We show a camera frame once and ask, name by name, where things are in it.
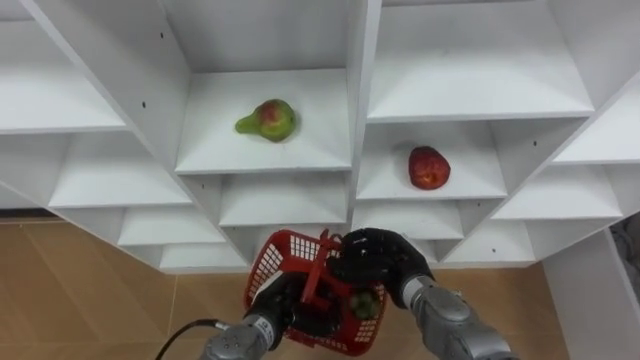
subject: shelf compartment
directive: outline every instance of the shelf compartment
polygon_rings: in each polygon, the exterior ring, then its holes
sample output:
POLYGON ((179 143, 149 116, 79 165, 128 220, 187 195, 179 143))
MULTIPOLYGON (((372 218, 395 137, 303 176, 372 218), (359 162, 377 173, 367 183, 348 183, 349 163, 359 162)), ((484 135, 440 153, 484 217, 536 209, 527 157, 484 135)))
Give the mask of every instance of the shelf compartment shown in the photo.
POLYGON ((631 86, 554 160, 555 164, 640 163, 640 82, 631 86))
POLYGON ((246 273, 247 263, 228 244, 125 246, 125 251, 167 274, 246 273))
POLYGON ((194 75, 176 172, 347 170, 351 166, 344 69, 194 75), (264 101, 287 101, 297 129, 274 144, 235 123, 264 101))
POLYGON ((341 172, 226 175, 221 226, 346 222, 341 172))
POLYGON ((616 195, 600 166, 545 169, 492 219, 559 220, 621 217, 616 195))
POLYGON ((480 199, 507 195, 487 122, 375 125, 367 129, 357 199, 480 199), (408 159, 416 146, 432 146, 451 165, 437 190, 417 189, 408 159))
POLYGON ((53 208, 190 204, 137 138, 75 134, 49 201, 53 208))
POLYGON ((224 243, 220 232, 193 206, 127 209, 119 246, 224 243))
POLYGON ((163 2, 196 73, 345 67, 344 0, 163 2))
POLYGON ((465 267, 523 267, 536 261, 522 221, 489 221, 454 248, 443 263, 465 267))
POLYGON ((454 201, 365 201, 356 204, 352 230, 374 227, 413 240, 461 240, 460 215, 454 201))
POLYGON ((592 112, 544 2, 382 9, 371 123, 592 112))
POLYGON ((0 134, 126 128, 35 21, 0 21, 0 48, 0 134))

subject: plastic basket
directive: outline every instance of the plastic basket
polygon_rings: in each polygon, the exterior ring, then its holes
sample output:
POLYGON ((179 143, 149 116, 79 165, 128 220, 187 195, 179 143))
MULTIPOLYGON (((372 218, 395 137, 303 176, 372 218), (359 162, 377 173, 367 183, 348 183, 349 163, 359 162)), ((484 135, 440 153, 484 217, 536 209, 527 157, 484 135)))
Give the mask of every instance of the plastic basket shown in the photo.
MULTIPOLYGON (((338 235, 329 237, 327 230, 320 235, 320 239, 289 230, 280 230, 271 235, 251 269, 245 290, 245 307, 249 308, 260 286, 278 270, 309 274, 301 299, 304 303, 313 304, 321 309, 328 306, 324 299, 315 296, 316 285, 322 279, 343 304, 348 304, 353 287, 333 278, 325 266, 329 256, 339 256, 339 238, 338 235)), ((364 354, 375 340, 386 309, 387 297, 384 288, 382 285, 376 285, 374 289, 381 304, 380 313, 376 318, 361 321, 351 314, 348 306, 341 306, 340 330, 331 338, 311 337, 294 329, 287 330, 285 337, 310 347, 320 345, 349 356, 364 354)))

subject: red apple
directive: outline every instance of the red apple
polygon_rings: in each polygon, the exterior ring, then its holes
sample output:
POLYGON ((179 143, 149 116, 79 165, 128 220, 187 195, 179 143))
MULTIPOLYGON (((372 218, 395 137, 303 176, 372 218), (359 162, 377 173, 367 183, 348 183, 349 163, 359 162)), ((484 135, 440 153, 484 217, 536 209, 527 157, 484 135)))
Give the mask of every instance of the red apple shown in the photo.
POLYGON ((413 186, 435 190, 447 183, 451 166, 447 159, 431 146, 420 146, 409 155, 409 178, 413 186))

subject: basket handle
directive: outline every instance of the basket handle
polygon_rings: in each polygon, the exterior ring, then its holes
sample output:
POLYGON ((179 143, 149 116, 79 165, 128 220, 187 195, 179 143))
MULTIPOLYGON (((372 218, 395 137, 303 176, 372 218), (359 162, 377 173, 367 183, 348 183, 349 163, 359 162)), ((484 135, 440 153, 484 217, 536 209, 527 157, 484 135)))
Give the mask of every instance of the basket handle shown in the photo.
POLYGON ((325 244, 327 241, 330 241, 328 235, 328 229, 324 229, 322 234, 320 234, 320 249, 318 249, 316 258, 313 260, 313 266, 311 267, 307 283, 302 292, 302 302, 305 304, 310 304, 315 298, 316 286, 318 285, 318 280, 320 280, 320 274, 322 273, 327 254, 329 253, 329 248, 325 244))

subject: pear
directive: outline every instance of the pear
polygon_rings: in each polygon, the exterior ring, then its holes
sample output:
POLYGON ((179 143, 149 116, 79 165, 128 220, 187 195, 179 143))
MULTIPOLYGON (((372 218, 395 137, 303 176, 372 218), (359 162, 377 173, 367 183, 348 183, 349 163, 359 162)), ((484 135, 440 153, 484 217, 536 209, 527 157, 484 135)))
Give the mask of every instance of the pear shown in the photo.
POLYGON ((293 109, 284 100, 271 99, 255 108, 249 116, 236 122, 240 134, 256 134, 272 142, 280 142, 296 128, 293 109))

